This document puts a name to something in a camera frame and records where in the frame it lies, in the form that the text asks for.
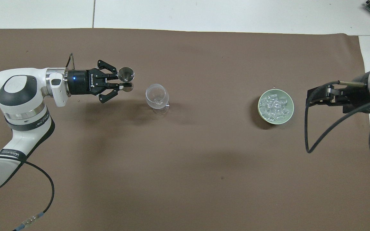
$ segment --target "bowl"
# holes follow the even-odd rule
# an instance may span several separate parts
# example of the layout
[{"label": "bowl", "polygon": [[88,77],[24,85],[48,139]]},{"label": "bowl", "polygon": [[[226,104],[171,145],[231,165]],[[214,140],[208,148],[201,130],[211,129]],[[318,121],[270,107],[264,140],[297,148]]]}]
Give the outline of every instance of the bowl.
[{"label": "bowl", "polygon": [[[264,117],[264,115],[262,115],[261,110],[260,110],[260,102],[261,102],[261,99],[266,98],[270,95],[275,95],[275,94],[277,95],[278,98],[286,98],[286,105],[284,107],[289,111],[289,113],[285,117],[283,117],[283,119],[281,119],[281,120],[272,121],[271,119],[269,119],[267,117]],[[280,89],[270,89],[270,90],[264,92],[261,95],[261,97],[258,101],[258,113],[259,113],[259,115],[261,116],[261,118],[264,121],[266,121],[270,124],[286,123],[288,120],[291,119],[292,115],[294,114],[294,108],[295,108],[294,107],[294,101],[292,100],[291,96],[288,93],[286,93],[285,91],[280,90]]]}]

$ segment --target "light green bowl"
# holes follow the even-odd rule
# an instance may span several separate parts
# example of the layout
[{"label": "light green bowl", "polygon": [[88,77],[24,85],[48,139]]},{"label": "light green bowl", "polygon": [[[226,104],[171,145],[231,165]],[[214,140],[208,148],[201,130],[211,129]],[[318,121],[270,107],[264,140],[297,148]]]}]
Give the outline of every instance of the light green bowl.
[{"label": "light green bowl", "polygon": [[[286,101],[287,101],[287,104],[285,106],[285,108],[287,108],[291,113],[285,117],[284,120],[281,120],[281,121],[269,121],[267,120],[266,118],[264,118],[261,114],[261,111],[260,111],[260,101],[262,98],[264,97],[268,97],[269,95],[278,95],[278,98],[280,97],[286,97]],[[294,114],[294,102],[292,101],[292,98],[290,95],[288,95],[288,93],[284,92],[283,90],[280,90],[280,89],[270,89],[268,91],[266,91],[265,93],[262,94],[262,96],[260,97],[259,101],[258,101],[258,113],[259,115],[261,116],[261,118],[268,122],[268,123],[271,123],[271,124],[283,124],[283,123],[286,123],[288,120],[291,119],[292,115]]]}]

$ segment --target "cable connector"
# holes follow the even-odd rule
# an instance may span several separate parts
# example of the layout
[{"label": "cable connector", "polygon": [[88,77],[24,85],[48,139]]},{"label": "cable connector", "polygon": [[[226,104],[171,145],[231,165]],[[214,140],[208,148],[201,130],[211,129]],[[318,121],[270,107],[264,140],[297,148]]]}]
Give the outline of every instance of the cable connector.
[{"label": "cable connector", "polygon": [[16,227],[13,231],[20,231],[20,230],[32,225],[38,218],[42,217],[43,215],[44,215],[44,212],[40,212],[37,215],[26,219],[24,222],[21,223],[21,225]]}]

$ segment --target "white table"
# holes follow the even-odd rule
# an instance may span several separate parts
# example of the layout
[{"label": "white table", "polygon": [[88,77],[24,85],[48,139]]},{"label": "white table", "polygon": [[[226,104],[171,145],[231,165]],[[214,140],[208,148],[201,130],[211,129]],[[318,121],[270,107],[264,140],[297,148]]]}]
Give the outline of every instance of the white table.
[{"label": "white table", "polygon": [[0,28],[345,33],[359,35],[368,72],[370,13],[363,4],[364,0],[0,0]]}]

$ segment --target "glass base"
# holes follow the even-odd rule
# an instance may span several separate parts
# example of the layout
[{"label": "glass base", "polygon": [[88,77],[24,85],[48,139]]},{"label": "glass base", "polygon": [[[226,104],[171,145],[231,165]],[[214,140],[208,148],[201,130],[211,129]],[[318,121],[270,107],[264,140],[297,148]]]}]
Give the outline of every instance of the glass base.
[{"label": "glass base", "polygon": [[166,106],[165,106],[165,107],[163,107],[163,108],[161,108],[161,109],[155,109],[155,108],[153,108],[152,110],[153,110],[156,114],[158,114],[158,115],[163,115],[163,114],[167,113],[167,112],[168,112],[168,110],[169,110],[169,102],[166,104]]}]

